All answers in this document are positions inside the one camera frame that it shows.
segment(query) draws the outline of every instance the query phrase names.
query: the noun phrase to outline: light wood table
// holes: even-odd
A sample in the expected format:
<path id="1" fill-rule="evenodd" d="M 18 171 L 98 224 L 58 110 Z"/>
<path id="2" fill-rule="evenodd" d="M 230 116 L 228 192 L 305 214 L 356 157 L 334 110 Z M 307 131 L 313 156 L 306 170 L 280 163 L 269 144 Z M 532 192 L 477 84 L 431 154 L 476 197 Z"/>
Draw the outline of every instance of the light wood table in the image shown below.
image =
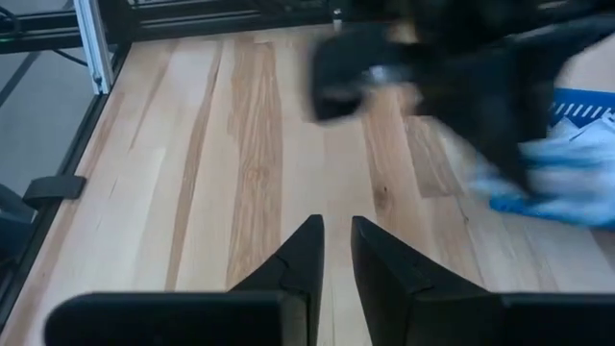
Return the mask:
<path id="1" fill-rule="evenodd" d="M 615 236 L 499 214 L 464 193 L 465 149 L 408 117 L 408 90 L 368 114 L 307 121 L 320 28 L 134 44 L 0 344 L 39 345 L 47 313 L 91 291 L 225 290 L 313 213 L 326 226 L 319 340 L 368 345 L 350 256 L 364 215 L 497 291 L 615 291 Z M 565 85 L 615 90 L 615 43 Z"/>

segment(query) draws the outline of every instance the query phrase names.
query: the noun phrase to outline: wooden surface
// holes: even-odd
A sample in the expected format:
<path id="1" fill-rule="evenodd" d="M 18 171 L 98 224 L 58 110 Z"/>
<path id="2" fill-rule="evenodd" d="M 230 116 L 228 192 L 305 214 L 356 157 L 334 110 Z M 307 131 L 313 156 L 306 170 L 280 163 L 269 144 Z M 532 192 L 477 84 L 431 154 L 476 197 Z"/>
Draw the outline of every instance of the wooden surface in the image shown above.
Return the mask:
<path id="1" fill-rule="evenodd" d="M 306 121 L 308 43 L 323 31 L 135 44 L 79 166 L 83 197 L 61 206 L 0 344 L 39 345 L 50 309 L 84 292 L 227 289 L 313 213 L 326 224 L 321 345 L 369 344 L 353 215 L 491 290 L 615 290 L 613 234 L 465 195 L 467 150 L 402 115 L 411 90 L 379 92 L 360 119 Z M 615 89 L 595 56 L 562 83 Z"/>

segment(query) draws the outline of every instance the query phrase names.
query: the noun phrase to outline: blue and white object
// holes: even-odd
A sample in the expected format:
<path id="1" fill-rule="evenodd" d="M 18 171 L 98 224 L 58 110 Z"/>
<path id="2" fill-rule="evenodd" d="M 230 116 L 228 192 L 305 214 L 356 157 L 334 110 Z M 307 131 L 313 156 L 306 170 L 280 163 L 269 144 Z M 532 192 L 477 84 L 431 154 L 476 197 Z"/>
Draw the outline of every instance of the blue and white object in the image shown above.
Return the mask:
<path id="1" fill-rule="evenodd" d="M 494 210 L 615 228 L 615 93 L 559 89 L 551 110 L 549 138 L 520 146 L 539 201 L 485 162 L 470 187 Z"/>

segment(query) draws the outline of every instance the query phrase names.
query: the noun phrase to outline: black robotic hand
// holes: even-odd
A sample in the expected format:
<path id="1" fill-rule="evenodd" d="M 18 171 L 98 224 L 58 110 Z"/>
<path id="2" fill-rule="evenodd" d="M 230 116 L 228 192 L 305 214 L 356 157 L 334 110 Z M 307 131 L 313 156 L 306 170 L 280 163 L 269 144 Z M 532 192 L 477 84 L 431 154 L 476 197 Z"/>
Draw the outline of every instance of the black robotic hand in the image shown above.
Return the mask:
<path id="1" fill-rule="evenodd" d="M 418 113 L 473 145 L 532 193 L 518 143 L 547 135 L 554 81 L 566 61 L 615 32 L 615 0 L 407 0 L 418 43 L 370 24 L 317 45 L 317 120 L 353 114 L 366 88 L 414 83 Z"/>

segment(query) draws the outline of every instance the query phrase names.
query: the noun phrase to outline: wood grain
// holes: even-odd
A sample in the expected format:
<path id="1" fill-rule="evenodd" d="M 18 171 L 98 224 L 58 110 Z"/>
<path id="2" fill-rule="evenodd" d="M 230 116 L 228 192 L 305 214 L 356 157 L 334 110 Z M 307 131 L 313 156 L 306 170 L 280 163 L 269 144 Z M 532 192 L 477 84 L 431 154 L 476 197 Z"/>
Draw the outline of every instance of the wood grain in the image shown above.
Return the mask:
<path id="1" fill-rule="evenodd" d="M 472 152 L 407 117 L 414 91 L 379 90 L 362 117 L 310 123 L 308 50 L 330 34 L 135 44 L 79 165 L 86 190 L 61 205 L 0 344 L 41 345 L 47 313 L 80 293 L 226 290 L 313 213 L 326 227 L 321 345 L 370 344 L 354 215 L 488 289 L 615 290 L 612 234 L 499 214 L 468 196 Z M 605 65 L 591 54 L 611 57 L 612 44 L 562 83 L 615 90 L 608 73 L 579 65 Z"/>

